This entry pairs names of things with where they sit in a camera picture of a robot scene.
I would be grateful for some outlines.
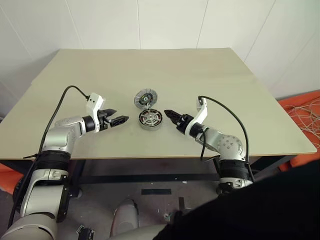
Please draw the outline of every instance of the silver robot arm segment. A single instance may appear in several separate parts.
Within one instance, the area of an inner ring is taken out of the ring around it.
[[[59,120],[45,137],[27,189],[22,195],[20,219],[1,240],[55,240],[57,222],[67,216],[69,205],[68,167],[75,142],[88,132],[100,132],[123,124],[127,116],[110,119],[116,110],[101,110],[105,99],[92,93],[87,101],[85,117]]]
[[[203,125],[207,111],[207,101],[201,98],[197,103],[198,114],[193,117],[188,114],[179,114],[173,110],[165,110],[165,114],[177,126],[176,129],[187,137],[219,156],[219,188],[222,193],[229,193],[233,189],[246,187],[253,183],[246,162],[246,150],[242,142],[236,136],[223,134],[222,132]]]

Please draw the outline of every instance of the white wire bundle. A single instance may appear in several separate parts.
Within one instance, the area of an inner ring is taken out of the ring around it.
[[[318,113],[313,110],[313,106],[316,106],[316,108],[319,109]],[[311,102],[309,105],[304,105],[304,106],[286,105],[283,108],[284,109],[292,108],[287,113],[290,115],[292,119],[298,118],[300,120],[300,123],[297,123],[297,125],[302,131],[312,133],[317,137],[318,141],[312,142],[312,143],[317,149],[319,149],[320,148],[320,99],[317,99]],[[306,115],[302,115],[297,110],[305,111]],[[306,122],[306,119],[309,120],[308,121],[310,122],[309,124],[304,123],[304,121]]]

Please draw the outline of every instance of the orange cloth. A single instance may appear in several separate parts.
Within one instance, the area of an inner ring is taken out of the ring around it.
[[[293,96],[289,97],[283,100],[278,101],[279,104],[284,108],[284,110],[289,113],[294,107],[304,107],[304,109],[296,109],[294,113],[289,114],[292,118],[292,120],[298,125],[301,126],[303,123],[305,125],[308,125],[311,123],[311,119],[308,117],[297,117],[296,115],[299,116],[309,116],[310,112],[312,111],[313,113],[320,115],[320,90],[301,94],[298,96]],[[311,132],[302,131],[306,137],[314,143],[315,147],[318,147],[320,145],[320,140]],[[317,129],[317,133],[320,134],[320,127]],[[279,168],[281,171],[286,171],[290,169],[291,167],[297,167],[301,166],[304,164],[307,164],[311,161],[320,159],[320,148],[317,149],[316,153],[312,154],[302,154],[294,157],[293,159],[290,160],[290,162],[287,162],[283,165],[281,165]]]
[[[3,164],[0,164],[0,188],[2,190],[13,194],[17,182],[19,182],[22,177],[23,174],[21,174],[20,172],[17,172]]]

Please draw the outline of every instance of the table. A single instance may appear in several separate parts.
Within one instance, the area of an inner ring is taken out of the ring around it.
[[[62,49],[0,124],[3,163],[37,152],[45,126],[68,85],[77,85],[87,94],[95,92],[104,96],[105,109],[112,108],[119,116],[129,116],[121,126],[81,137],[73,150],[73,160],[147,158],[156,161],[154,158],[198,157],[201,146],[175,130],[164,110],[195,116],[199,95],[217,99],[241,119],[248,132],[250,156],[294,156],[316,151],[230,48]],[[134,105],[134,96],[145,88],[158,94],[153,108],[163,113],[164,120],[157,131],[144,130],[138,124],[141,110]],[[85,106],[83,96],[70,90],[55,119],[86,116]],[[208,102],[204,124],[245,142],[236,120],[214,103]],[[212,156],[213,152],[207,150],[204,155]],[[276,158],[264,159],[262,165],[269,167],[284,161],[282,157]]]

